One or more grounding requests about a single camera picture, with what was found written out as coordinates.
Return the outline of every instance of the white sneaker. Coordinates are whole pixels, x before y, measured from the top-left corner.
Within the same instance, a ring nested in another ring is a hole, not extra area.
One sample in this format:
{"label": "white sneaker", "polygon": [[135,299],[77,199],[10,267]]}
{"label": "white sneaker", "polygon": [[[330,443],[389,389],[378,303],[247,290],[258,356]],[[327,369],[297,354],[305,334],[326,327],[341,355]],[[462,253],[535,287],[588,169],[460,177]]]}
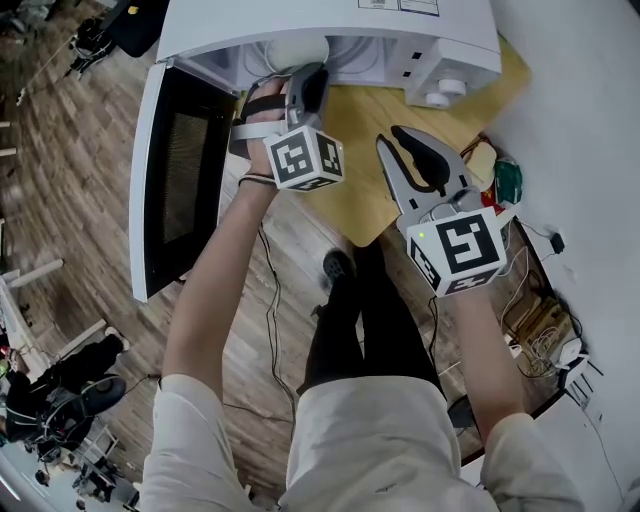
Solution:
{"label": "white sneaker", "polygon": [[118,329],[116,329],[115,327],[107,327],[104,331],[104,335],[105,337],[107,336],[111,336],[111,335],[116,336],[117,338],[120,339],[120,341],[122,342],[122,352],[127,352],[130,348],[131,348],[131,342],[125,338],[120,331],[118,331]]}

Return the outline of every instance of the wooden floor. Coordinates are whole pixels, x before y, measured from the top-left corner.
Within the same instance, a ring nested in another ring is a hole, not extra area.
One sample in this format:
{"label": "wooden floor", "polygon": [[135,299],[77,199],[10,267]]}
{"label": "wooden floor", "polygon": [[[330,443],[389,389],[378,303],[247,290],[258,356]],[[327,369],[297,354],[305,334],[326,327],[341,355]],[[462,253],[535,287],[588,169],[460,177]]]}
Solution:
{"label": "wooden floor", "polygon": [[[29,303],[36,332],[45,331],[42,349],[53,352],[99,318],[125,334],[132,350],[115,370],[130,385],[161,368],[171,311],[180,291],[169,286],[149,304],[133,300],[130,288],[127,210],[130,162],[136,119],[155,48],[140,59],[116,50],[91,68],[82,80],[61,78],[71,61],[63,50],[36,79],[24,103],[14,98],[25,82],[78,27],[101,10],[91,0],[78,8],[63,2],[53,21],[25,46],[2,42],[6,59],[0,87],[6,95],[4,120],[15,123],[0,130],[0,147],[16,145],[17,157],[0,159],[0,207],[7,219],[6,250],[13,268],[29,270],[53,258],[65,266],[20,291]],[[223,203],[235,192],[237,176],[246,169],[230,159]],[[280,194],[265,219],[274,263],[283,286],[280,306],[282,374],[292,387],[300,385],[314,332],[310,313],[326,301],[321,271],[324,254],[344,242],[303,206],[298,197]],[[514,230],[512,250],[521,241]],[[433,318],[426,304],[432,296],[404,254],[404,241],[394,228],[383,237],[387,268],[414,314],[425,342]],[[523,276],[524,258],[508,277],[492,285],[496,311],[501,311]],[[263,416],[290,418],[288,403],[271,376],[271,354],[265,312],[274,283],[259,242],[254,249],[246,286],[225,352],[225,402],[249,407]],[[459,358],[454,321],[447,301],[440,302],[437,366],[440,371]],[[459,368],[443,377],[449,402],[464,394]],[[527,381],[529,408],[548,396],[544,383]],[[143,382],[105,417],[121,439],[115,454],[132,478],[140,478],[151,446],[154,386]],[[228,433],[241,481],[268,496],[284,488],[290,425],[268,421],[227,407]],[[464,455],[479,446],[475,431],[461,437]]]}

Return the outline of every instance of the bracelet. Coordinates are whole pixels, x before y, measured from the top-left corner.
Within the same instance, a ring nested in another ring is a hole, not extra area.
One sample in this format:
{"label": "bracelet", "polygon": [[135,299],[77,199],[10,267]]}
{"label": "bracelet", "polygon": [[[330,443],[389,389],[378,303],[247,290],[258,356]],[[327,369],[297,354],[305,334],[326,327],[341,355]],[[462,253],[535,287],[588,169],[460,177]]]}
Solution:
{"label": "bracelet", "polygon": [[238,180],[238,187],[242,184],[243,181],[253,181],[254,183],[261,183],[262,185],[269,185],[272,187],[276,186],[276,180],[274,178],[270,178],[269,176],[264,176],[262,174],[245,174]]}

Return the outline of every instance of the white knob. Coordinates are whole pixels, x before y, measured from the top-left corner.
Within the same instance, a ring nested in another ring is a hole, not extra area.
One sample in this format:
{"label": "white knob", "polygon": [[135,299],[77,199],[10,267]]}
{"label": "white knob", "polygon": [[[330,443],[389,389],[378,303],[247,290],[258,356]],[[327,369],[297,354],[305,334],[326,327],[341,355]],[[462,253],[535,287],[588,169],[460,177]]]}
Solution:
{"label": "white knob", "polygon": [[441,94],[451,96],[466,96],[467,84],[465,84],[462,80],[443,78],[438,82],[438,90]]}
{"label": "white knob", "polygon": [[426,96],[427,107],[439,108],[441,110],[449,108],[449,98],[439,92],[430,92]]}

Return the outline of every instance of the label sticker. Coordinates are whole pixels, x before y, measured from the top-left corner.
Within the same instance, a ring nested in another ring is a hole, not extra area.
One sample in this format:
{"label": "label sticker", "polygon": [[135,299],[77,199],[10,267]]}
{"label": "label sticker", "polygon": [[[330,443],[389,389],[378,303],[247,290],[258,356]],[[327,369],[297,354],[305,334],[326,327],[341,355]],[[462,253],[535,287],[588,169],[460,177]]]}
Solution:
{"label": "label sticker", "polygon": [[400,10],[440,16],[438,0],[400,0]]}
{"label": "label sticker", "polygon": [[398,0],[358,0],[360,9],[386,9],[388,11],[399,11]]}

